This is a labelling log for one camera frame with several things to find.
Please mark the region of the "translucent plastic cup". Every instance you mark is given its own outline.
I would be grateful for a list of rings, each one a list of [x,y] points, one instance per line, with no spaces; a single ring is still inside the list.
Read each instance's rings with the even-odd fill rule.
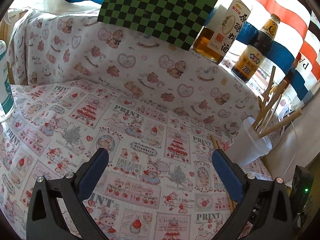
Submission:
[[[269,137],[260,138],[252,128],[253,122],[252,117],[245,119],[234,137],[233,143],[225,150],[227,157],[240,167],[267,155],[272,150]]]

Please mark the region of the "dark oyster sauce bottle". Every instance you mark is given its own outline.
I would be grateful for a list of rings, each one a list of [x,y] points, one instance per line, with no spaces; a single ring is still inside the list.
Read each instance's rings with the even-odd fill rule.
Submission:
[[[276,14],[271,14],[231,69],[244,83],[250,80],[270,51],[280,22]]]

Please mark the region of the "bamboo chopstick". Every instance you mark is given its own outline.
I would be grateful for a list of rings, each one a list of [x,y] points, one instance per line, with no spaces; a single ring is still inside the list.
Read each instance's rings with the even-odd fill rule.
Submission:
[[[271,76],[270,76],[267,88],[262,94],[262,96],[263,96],[262,108],[264,108],[266,103],[268,102],[268,95],[269,95],[270,90],[271,90],[272,85],[273,85],[273,78],[274,78],[274,75],[275,75],[275,71],[276,71],[276,66],[272,66]]]
[[[215,139],[214,135],[211,134],[210,138],[211,138],[211,141],[213,143],[214,150],[219,150],[220,149],[220,145],[219,145],[219,142]]]
[[[232,212],[234,211],[234,209],[235,209],[235,207],[236,207],[237,203],[236,203],[236,202],[234,202],[234,201],[231,199],[231,197],[230,197],[229,193],[227,193],[227,199],[228,199],[228,204],[229,204],[230,212],[232,213]]]
[[[289,116],[284,118],[281,122],[279,122],[276,125],[270,127],[269,129],[266,129],[265,131],[261,132],[258,135],[258,137],[259,138],[263,138],[263,137],[275,132],[276,130],[288,125],[289,123],[291,123],[293,120],[295,120],[296,118],[298,118],[301,115],[302,115],[302,110],[301,109],[298,109],[298,110],[292,112]]]
[[[252,124],[252,128],[253,129],[256,129],[256,127],[258,126],[259,122],[265,118],[265,116],[267,115],[268,111],[273,107],[273,105],[276,103],[276,101],[278,100],[280,95],[283,93],[286,84],[287,84],[286,80],[281,81],[281,83],[279,84],[276,92],[272,96],[272,99],[263,108],[261,113],[258,114],[257,119],[255,120],[255,122],[253,122],[253,124]]]

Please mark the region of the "bear print cloth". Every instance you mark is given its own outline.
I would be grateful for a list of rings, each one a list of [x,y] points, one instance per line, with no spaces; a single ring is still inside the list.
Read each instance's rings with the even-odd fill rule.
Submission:
[[[258,100],[221,66],[192,51],[124,27],[98,22],[95,12],[54,15],[29,10],[15,24],[8,61],[18,85],[88,79],[123,91],[125,108],[167,122],[218,128],[232,145],[268,143],[251,125]]]

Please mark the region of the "spray bottle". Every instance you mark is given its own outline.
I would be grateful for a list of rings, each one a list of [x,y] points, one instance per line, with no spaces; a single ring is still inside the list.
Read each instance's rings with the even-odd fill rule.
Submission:
[[[14,111],[14,97],[11,90],[7,67],[7,45],[1,40],[1,61],[0,61],[0,102],[1,122],[5,122]]]

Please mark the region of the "black device green light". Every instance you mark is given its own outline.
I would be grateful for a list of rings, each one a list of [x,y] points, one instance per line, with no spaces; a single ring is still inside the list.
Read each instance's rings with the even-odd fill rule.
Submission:
[[[292,180],[292,189],[289,195],[289,201],[292,212],[292,220],[301,214],[308,199],[314,176],[306,167],[296,165]]]

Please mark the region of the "print pattern tablecloth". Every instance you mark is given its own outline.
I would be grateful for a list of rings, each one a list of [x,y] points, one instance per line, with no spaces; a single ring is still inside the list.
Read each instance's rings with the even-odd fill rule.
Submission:
[[[1,211],[21,237],[35,180],[62,178],[105,148],[108,166],[84,205],[110,239],[211,239],[230,215],[212,165],[257,98],[223,94],[226,124],[211,124],[87,79],[13,85],[1,124]]]

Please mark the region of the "clear cooking wine bottle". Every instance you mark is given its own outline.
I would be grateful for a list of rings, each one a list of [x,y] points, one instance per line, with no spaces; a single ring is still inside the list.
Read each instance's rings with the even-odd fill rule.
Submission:
[[[250,0],[217,0],[193,50],[219,64],[240,34],[252,8]]]

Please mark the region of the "red capped sauce bottle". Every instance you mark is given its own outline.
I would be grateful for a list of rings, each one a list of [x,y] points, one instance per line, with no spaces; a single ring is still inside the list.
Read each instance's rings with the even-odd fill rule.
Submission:
[[[284,87],[284,90],[287,89],[287,87],[289,86],[290,82],[292,81],[292,78],[293,78],[293,74],[299,64],[299,61],[301,59],[302,55],[301,53],[299,52],[290,68],[290,70],[288,71],[288,73],[285,75],[284,77],[284,80],[286,81],[286,86]]]

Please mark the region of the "green checkered box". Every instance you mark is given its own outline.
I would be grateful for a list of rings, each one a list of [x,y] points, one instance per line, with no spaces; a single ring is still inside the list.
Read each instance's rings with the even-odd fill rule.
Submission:
[[[189,50],[218,0],[103,0],[98,21]]]

